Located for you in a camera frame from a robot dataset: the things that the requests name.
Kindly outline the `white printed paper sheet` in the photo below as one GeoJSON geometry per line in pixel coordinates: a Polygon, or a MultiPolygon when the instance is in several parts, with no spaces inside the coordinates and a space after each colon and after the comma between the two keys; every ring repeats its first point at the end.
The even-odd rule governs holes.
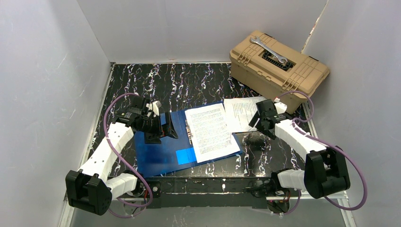
{"type": "Polygon", "coordinates": [[[187,109],[184,114],[198,163],[220,159],[241,151],[227,125],[222,103],[187,109]]]}

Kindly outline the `white printed paper files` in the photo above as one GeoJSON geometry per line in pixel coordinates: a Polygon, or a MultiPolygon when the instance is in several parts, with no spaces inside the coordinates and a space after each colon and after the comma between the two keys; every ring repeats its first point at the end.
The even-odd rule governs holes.
{"type": "Polygon", "coordinates": [[[233,133],[259,131],[249,126],[253,116],[257,113],[257,103],[265,101],[266,98],[249,97],[224,99],[224,108],[226,112],[227,126],[233,133]]]}

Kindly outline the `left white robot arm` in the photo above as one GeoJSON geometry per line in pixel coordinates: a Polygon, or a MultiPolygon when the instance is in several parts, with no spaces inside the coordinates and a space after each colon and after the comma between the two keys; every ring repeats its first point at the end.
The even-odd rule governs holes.
{"type": "Polygon", "coordinates": [[[136,132],[144,133],[147,144],[160,144],[161,138],[177,139],[169,112],[161,113],[159,101],[134,94],[130,106],[115,113],[111,124],[104,115],[105,136],[90,158],[77,170],[70,170],[65,178],[68,204],[87,212],[103,215],[113,200],[134,191],[141,181],[149,194],[149,200],[138,207],[146,207],[153,201],[153,193],[144,177],[122,156],[121,151],[136,132]]]}

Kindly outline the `blue plastic folder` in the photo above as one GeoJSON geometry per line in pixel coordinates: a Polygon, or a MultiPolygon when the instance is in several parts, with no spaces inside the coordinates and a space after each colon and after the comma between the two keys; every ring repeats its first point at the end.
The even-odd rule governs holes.
{"type": "MultiPolygon", "coordinates": [[[[135,134],[134,140],[138,171],[144,177],[195,167],[242,153],[241,150],[230,156],[198,163],[194,153],[189,126],[184,114],[185,110],[170,113],[178,139],[163,137],[161,138],[161,144],[145,144],[144,133],[137,132],[135,134]]],[[[161,114],[161,123],[164,124],[165,122],[165,114],[163,113],[161,114]]]]}

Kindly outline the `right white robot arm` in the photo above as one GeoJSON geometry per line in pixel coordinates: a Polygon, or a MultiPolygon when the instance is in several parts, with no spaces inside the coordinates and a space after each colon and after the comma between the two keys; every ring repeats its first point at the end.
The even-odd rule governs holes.
{"type": "Polygon", "coordinates": [[[269,192],[285,188],[307,191],[315,199],[349,189],[348,168],[340,149],[309,138],[286,113],[279,113],[278,105],[270,99],[257,102],[249,126],[271,139],[279,138],[286,142],[304,160],[305,168],[273,172],[263,187],[269,192]]]}

